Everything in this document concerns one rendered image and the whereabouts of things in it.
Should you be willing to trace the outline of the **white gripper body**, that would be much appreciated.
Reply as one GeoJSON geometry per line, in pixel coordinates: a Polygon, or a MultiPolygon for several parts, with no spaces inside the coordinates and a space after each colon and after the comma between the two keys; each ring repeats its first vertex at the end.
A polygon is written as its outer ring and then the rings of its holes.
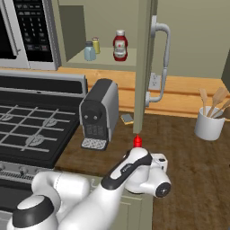
{"type": "Polygon", "coordinates": [[[151,169],[160,168],[165,173],[167,172],[167,167],[168,167],[168,162],[166,160],[164,160],[164,161],[153,160],[152,163],[151,163],[151,169]]]}

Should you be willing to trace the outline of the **red condiment bottle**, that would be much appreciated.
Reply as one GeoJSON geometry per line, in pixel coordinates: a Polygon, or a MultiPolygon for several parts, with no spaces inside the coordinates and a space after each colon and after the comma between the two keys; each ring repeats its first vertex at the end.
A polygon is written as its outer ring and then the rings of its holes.
{"type": "Polygon", "coordinates": [[[133,139],[133,147],[141,147],[142,146],[142,138],[140,135],[136,135],[133,139]]]}

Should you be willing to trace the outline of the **olive green base cabinet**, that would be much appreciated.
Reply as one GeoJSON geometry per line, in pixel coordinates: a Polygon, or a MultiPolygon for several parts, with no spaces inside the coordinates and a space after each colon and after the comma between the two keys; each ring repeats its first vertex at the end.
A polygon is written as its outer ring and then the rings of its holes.
{"type": "Polygon", "coordinates": [[[124,190],[110,230],[153,230],[152,218],[153,197],[124,190]]]}

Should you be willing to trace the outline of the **olive green cabinet door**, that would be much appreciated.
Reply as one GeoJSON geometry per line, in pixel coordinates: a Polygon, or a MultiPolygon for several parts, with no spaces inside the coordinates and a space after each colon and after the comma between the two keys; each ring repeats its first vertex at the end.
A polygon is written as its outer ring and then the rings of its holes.
{"type": "Polygon", "coordinates": [[[151,37],[152,16],[157,15],[158,0],[139,0],[137,23],[137,66],[133,132],[142,130],[146,91],[152,70],[155,40],[151,37]]]}

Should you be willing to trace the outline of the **red ketchup bottle white cap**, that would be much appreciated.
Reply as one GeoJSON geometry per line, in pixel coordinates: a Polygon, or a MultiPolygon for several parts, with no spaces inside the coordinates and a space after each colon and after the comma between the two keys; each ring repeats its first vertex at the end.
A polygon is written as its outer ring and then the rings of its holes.
{"type": "Polygon", "coordinates": [[[113,57],[116,61],[123,62],[128,57],[128,41],[124,30],[117,30],[113,40],[113,57]]]}

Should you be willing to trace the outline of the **yellow shaker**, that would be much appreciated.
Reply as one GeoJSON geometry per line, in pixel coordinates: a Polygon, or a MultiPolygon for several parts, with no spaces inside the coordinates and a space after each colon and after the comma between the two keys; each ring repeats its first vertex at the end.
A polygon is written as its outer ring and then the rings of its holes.
{"type": "Polygon", "coordinates": [[[92,37],[92,41],[93,41],[93,47],[95,49],[95,53],[96,54],[100,54],[100,43],[99,43],[99,38],[98,37],[92,37]]]}

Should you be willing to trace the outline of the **yellow grey sponge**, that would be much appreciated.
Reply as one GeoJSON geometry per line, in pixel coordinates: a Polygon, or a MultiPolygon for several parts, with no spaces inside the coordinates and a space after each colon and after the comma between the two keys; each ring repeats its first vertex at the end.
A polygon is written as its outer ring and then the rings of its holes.
{"type": "Polygon", "coordinates": [[[120,117],[121,117],[121,120],[123,121],[123,123],[125,125],[129,125],[129,124],[133,124],[134,123],[134,120],[132,119],[132,117],[131,117],[130,114],[123,114],[120,117]]]}

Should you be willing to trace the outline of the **white utensil pot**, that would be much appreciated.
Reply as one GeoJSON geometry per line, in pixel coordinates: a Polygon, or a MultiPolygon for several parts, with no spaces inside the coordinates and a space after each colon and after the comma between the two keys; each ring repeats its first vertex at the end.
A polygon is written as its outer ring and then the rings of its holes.
{"type": "Polygon", "coordinates": [[[224,118],[217,119],[216,117],[207,117],[203,114],[203,108],[200,108],[194,133],[201,139],[214,141],[219,139],[224,123],[224,118]]]}

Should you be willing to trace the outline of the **narrow wooden spatula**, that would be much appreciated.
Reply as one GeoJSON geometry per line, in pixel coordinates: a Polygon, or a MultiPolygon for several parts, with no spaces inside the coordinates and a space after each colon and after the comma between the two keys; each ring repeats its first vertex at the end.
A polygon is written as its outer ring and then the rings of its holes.
{"type": "Polygon", "coordinates": [[[204,88],[199,88],[199,94],[201,97],[201,100],[203,101],[203,115],[206,116],[206,105],[208,100],[207,91],[204,88]]]}

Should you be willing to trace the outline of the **wooden spoon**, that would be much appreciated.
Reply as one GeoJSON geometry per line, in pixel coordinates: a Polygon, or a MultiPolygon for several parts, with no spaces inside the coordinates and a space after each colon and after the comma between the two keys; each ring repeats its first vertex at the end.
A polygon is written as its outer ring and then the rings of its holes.
{"type": "Polygon", "coordinates": [[[219,109],[215,114],[212,115],[212,118],[221,118],[224,113],[224,110],[230,106],[230,99],[219,109]]]}

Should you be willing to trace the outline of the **wide wooden spatula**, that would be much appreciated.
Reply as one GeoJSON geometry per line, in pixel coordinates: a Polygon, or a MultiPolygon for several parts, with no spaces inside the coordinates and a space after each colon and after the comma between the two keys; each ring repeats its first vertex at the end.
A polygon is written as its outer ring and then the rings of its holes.
{"type": "Polygon", "coordinates": [[[215,94],[213,95],[212,98],[212,106],[208,112],[208,117],[211,116],[213,110],[215,109],[215,107],[221,103],[225,97],[228,95],[228,90],[224,87],[219,87],[218,90],[215,92],[215,94]]]}

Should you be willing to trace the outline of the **black gas stove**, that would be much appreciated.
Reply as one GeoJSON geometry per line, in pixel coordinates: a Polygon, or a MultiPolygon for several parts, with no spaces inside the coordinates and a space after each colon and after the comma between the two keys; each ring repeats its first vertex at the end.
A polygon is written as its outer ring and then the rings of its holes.
{"type": "Polygon", "coordinates": [[[31,195],[37,173],[55,167],[86,94],[84,75],[0,70],[0,215],[31,195]]]}

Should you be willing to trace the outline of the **silver microwave oven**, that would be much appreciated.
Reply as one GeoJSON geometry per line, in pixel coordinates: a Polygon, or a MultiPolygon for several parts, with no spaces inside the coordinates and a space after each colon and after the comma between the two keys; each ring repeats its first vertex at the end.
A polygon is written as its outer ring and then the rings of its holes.
{"type": "Polygon", "coordinates": [[[0,67],[57,70],[61,65],[51,0],[4,0],[13,30],[14,56],[0,9],[0,67]]]}

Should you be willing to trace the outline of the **white wall socket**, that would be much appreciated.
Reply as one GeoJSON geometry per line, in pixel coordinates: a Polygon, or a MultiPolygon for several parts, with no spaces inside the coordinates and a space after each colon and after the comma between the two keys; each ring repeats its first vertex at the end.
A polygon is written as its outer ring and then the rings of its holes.
{"type": "Polygon", "coordinates": [[[157,75],[156,73],[152,73],[150,75],[148,89],[159,91],[161,89],[161,76],[157,75]]]}

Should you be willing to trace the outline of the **olive green closed wall cabinet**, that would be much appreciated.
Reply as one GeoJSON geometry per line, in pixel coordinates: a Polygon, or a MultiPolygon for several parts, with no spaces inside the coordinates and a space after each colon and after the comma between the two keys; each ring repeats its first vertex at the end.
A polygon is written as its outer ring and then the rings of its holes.
{"type": "Polygon", "coordinates": [[[159,0],[171,30],[169,75],[219,78],[230,49],[230,0],[159,0]]]}

